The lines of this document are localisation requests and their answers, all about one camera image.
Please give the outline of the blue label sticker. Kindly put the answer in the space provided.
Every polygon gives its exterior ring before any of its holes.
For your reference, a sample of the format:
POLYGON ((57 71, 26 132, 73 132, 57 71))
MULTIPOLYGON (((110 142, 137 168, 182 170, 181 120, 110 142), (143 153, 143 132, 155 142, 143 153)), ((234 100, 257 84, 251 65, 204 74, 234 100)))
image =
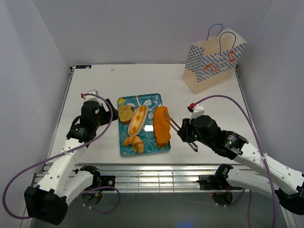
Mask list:
POLYGON ((77 65, 75 69, 91 69, 91 65, 77 65))

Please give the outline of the aluminium table frame rail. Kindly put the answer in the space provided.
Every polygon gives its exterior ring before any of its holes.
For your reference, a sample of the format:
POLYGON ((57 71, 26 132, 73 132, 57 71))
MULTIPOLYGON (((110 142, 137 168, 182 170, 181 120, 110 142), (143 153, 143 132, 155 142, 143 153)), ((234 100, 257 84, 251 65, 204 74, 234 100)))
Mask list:
POLYGON ((102 176, 115 176, 121 193, 197 193, 200 175, 209 176, 219 165, 98 165, 102 176))

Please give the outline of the large braided orange bread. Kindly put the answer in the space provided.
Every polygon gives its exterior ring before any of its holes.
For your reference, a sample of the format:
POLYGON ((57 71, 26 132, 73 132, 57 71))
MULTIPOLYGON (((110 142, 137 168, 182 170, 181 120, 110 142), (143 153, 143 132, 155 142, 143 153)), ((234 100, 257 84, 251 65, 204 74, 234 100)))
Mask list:
POLYGON ((167 146, 171 139, 171 127, 165 116, 165 112, 168 112, 168 109, 165 106, 157 107, 154 111, 153 129, 156 144, 159 147, 167 146))

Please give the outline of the teal floral tray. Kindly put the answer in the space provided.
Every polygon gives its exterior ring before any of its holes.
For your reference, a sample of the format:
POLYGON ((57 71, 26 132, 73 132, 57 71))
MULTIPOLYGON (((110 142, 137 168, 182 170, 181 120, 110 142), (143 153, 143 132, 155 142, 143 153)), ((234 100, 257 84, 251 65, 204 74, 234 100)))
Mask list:
MULTIPOLYGON (((120 97, 117 100, 117 104, 119 107, 122 105, 131 105, 134 107, 134 110, 136 110, 141 105, 145 105, 148 107, 147 119, 145 121, 145 124, 143 125, 142 130, 138 135, 139 138, 143 141, 143 145, 144 145, 144 150, 141 156, 167 152, 171 149, 170 144, 159 147, 154 137, 154 131, 153 131, 154 111, 157 107, 162 106, 162 97, 159 93, 120 97)), ((139 156, 136 147, 134 147, 133 145, 123 146, 124 140, 129 136, 128 125, 119 123, 118 132, 119 132, 120 155, 122 157, 139 156)))

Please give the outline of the brown bread slice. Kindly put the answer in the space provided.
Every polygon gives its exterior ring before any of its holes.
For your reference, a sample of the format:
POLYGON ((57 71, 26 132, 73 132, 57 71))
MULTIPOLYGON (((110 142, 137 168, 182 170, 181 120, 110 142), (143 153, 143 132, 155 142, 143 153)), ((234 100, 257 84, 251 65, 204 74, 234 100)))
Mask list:
POLYGON ((133 117, 132 105, 121 105, 118 107, 118 116, 122 124, 129 124, 133 117))

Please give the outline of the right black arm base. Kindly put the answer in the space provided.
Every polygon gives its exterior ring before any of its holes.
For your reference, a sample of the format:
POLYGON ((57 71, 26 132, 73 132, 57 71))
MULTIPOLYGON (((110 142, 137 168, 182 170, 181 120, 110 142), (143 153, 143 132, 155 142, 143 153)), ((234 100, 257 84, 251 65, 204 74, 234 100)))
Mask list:
POLYGON ((200 175, 197 183, 201 190, 241 190, 242 187, 232 186, 228 183, 228 173, 233 167, 221 164, 213 175, 200 175))

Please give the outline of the checkered paper bag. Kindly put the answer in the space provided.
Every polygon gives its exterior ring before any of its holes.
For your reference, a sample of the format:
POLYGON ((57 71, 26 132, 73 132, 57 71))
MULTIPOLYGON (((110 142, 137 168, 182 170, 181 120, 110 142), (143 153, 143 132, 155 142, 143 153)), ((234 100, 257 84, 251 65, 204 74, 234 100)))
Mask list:
POLYGON ((246 46, 234 30, 221 23, 210 26, 207 37, 190 46, 182 80, 194 94, 229 80, 246 46))

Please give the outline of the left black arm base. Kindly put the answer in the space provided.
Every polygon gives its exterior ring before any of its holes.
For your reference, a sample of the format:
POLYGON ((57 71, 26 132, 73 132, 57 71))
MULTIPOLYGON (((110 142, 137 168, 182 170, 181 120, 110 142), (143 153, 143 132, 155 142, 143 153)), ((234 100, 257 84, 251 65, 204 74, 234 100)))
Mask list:
POLYGON ((87 171, 93 175, 92 184, 85 190, 92 190, 98 187, 114 187, 115 186, 115 176, 104 176, 100 174, 100 171, 95 166, 86 165, 83 166, 80 171, 87 171))

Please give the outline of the white-edged hot dog bun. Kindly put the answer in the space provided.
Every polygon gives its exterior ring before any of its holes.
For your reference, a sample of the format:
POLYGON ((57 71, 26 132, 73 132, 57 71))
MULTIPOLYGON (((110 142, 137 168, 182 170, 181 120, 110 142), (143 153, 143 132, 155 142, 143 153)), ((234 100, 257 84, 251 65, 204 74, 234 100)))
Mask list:
POLYGON ((145 124, 147 114, 148 107, 146 105, 141 105, 136 109, 128 127, 129 136, 135 136, 140 133, 145 124))

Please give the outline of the metal tongs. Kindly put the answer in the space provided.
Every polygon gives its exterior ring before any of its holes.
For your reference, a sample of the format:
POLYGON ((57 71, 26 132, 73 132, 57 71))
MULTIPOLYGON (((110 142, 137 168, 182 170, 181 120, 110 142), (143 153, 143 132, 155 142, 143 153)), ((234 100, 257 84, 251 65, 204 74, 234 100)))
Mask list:
POLYGON ((194 151, 198 152, 198 146, 194 142, 188 142, 185 139, 184 132, 182 131, 181 127, 178 126, 178 124, 172 119, 172 117, 169 115, 168 111, 163 112, 165 120, 168 122, 170 127, 177 133, 177 135, 182 139, 183 142, 187 143, 189 147, 194 151))

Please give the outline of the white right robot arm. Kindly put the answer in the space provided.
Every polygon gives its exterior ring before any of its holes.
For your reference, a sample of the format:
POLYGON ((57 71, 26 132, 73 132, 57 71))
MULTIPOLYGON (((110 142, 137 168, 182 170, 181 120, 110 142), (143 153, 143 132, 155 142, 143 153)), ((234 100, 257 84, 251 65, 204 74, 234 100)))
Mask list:
POLYGON ((198 141, 219 156, 241 163, 268 178, 278 189, 275 194, 282 207, 288 211, 304 213, 304 174, 291 169, 273 158, 262 154, 243 136, 221 130, 215 120, 207 115, 184 118, 178 136, 183 142, 198 141))

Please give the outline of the small orange croissant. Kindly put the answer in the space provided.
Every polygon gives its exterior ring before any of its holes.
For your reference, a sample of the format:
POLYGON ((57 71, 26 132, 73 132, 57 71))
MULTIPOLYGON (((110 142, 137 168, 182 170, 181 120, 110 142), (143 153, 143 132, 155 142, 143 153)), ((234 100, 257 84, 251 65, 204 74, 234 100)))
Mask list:
POLYGON ((124 140, 123 146, 129 145, 134 146, 138 154, 142 154, 144 151, 144 143, 137 135, 129 136, 124 140))

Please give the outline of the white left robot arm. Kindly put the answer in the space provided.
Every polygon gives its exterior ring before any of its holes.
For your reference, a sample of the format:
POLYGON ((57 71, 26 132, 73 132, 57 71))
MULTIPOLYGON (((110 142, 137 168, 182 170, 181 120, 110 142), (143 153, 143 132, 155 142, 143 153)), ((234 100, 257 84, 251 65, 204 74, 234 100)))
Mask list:
POLYGON ((27 187, 24 198, 28 215, 44 222, 59 225, 65 218, 68 205, 84 190, 95 190, 101 184, 100 172, 86 165, 69 178, 80 157, 86 152, 100 126, 118 119, 118 111, 110 99, 104 107, 94 95, 86 95, 81 115, 71 124, 62 148, 46 175, 35 187, 27 187))

